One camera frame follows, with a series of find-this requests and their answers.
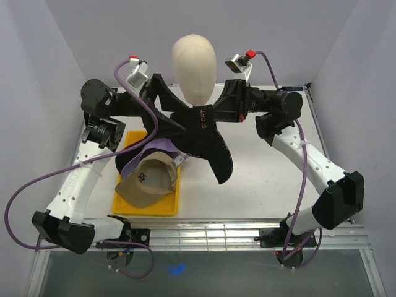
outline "white cable tie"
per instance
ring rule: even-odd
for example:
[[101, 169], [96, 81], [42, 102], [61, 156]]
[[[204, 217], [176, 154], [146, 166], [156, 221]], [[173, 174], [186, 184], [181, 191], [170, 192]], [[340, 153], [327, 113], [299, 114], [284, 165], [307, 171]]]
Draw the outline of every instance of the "white cable tie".
[[90, 163], [84, 163], [84, 161], [78, 161], [77, 164], [80, 165], [80, 168], [87, 167], [88, 169], [91, 169], [93, 172], [95, 172], [97, 175], [99, 175], [100, 178], [103, 176], [103, 174], [102, 174], [101, 172], [99, 172], [99, 171], [93, 169], [92, 166], [91, 166], [91, 167], [88, 167], [89, 165], [92, 164], [92, 162], [90, 162]]
[[308, 140], [306, 140], [306, 141], [301, 141], [300, 143], [299, 143], [299, 145], [298, 145], [298, 148], [301, 148], [304, 144], [305, 145], [307, 145], [307, 144], [310, 144], [311, 142], [310, 141], [308, 141]]

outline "beige cap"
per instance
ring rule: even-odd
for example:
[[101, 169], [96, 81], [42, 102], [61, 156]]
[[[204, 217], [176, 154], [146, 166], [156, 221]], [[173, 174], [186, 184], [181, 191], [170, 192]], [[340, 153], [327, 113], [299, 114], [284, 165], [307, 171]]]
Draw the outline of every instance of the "beige cap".
[[134, 207], [147, 207], [174, 192], [177, 178], [173, 159], [155, 152], [141, 159], [137, 168], [116, 186], [116, 192]]

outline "blue spot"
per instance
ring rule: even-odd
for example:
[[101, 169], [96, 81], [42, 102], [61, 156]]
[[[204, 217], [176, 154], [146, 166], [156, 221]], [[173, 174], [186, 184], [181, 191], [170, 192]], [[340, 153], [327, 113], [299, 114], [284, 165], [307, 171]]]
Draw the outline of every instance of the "blue spot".
[[177, 277], [178, 275], [181, 275], [183, 271], [184, 271], [184, 263], [175, 264], [175, 265], [168, 267], [168, 273], [175, 277]]

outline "white wall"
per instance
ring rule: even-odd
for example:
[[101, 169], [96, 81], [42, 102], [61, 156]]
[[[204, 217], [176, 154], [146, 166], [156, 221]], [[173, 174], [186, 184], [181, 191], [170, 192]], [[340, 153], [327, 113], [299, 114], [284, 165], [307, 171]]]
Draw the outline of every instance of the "white wall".
[[[0, 209], [19, 186], [71, 161], [82, 124], [85, 81], [44, 0], [0, 0]], [[59, 189], [61, 177], [25, 190], [11, 208], [16, 235], [35, 244], [30, 223]], [[33, 251], [0, 224], [1, 296], [23, 296]]]
[[[217, 55], [217, 81], [232, 78], [224, 60], [247, 50], [269, 56], [278, 82], [305, 84], [319, 72], [356, 0], [45, 0], [87, 78], [117, 85], [113, 68], [130, 54], [174, 83], [171, 49], [201, 34]], [[270, 85], [264, 61], [251, 81]]]
[[396, 3], [359, 0], [313, 84], [330, 157], [366, 180], [356, 218], [373, 243], [388, 296], [396, 296]]

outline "yellow tray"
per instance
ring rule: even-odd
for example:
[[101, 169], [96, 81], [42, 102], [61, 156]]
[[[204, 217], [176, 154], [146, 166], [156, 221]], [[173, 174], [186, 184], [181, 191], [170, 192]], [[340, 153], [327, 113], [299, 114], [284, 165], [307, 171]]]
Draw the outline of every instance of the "yellow tray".
[[[124, 147], [143, 139], [146, 131], [129, 131], [126, 134]], [[176, 192], [163, 196], [156, 203], [148, 207], [134, 207], [126, 202], [117, 193], [114, 195], [112, 211], [117, 215], [158, 215], [161, 217], [170, 217], [176, 215], [179, 209], [179, 188], [180, 188], [180, 166], [178, 167], [178, 179], [176, 180]], [[118, 176], [117, 184], [121, 181], [121, 175]]]

